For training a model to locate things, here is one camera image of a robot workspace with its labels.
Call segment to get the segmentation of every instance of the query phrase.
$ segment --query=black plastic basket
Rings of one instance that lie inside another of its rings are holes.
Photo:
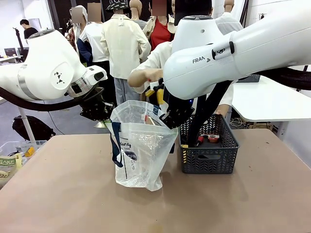
[[[200,134],[218,134],[217,144],[203,144],[199,148],[187,148],[181,138],[187,138],[192,117],[179,128],[181,167],[189,174],[231,174],[239,144],[228,123],[221,115],[212,115],[200,129]]]

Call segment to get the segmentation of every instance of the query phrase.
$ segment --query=clear plastic bag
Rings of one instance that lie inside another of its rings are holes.
[[[162,187],[159,174],[178,135],[177,129],[169,129],[159,119],[162,114],[158,107],[136,100],[113,110],[112,123],[107,126],[112,133],[117,183],[150,191]],[[145,116],[155,125],[146,124]]]

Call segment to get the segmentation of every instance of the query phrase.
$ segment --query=black bag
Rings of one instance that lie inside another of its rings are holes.
[[[38,118],[34,116],[27,116],[27,118],[36,141],[49,140],[51,137],[56,135],[53,129],[51,129]],[[30,140],[21,116],[14,118],[12,128],[25,140]]]

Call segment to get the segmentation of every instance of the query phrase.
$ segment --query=yellow package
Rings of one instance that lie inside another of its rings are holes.
[[[31,157],[35,153],[35,149],[33,147],[30,147],[27,152],[25,153],[25,157]]]

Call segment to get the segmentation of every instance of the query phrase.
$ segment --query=person's hand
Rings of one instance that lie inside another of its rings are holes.
[[[225,115],[227,115],[227,112],[229,111],[229,105],[227,104],[221,104],[218,106],[218,108],[216,109],[216,114],[217,115],[223,115],[223,117],[225,117]]]
[[[157,82],[159,78],[163,78],[163,69],[145,69],[145,77],[149,82]]]

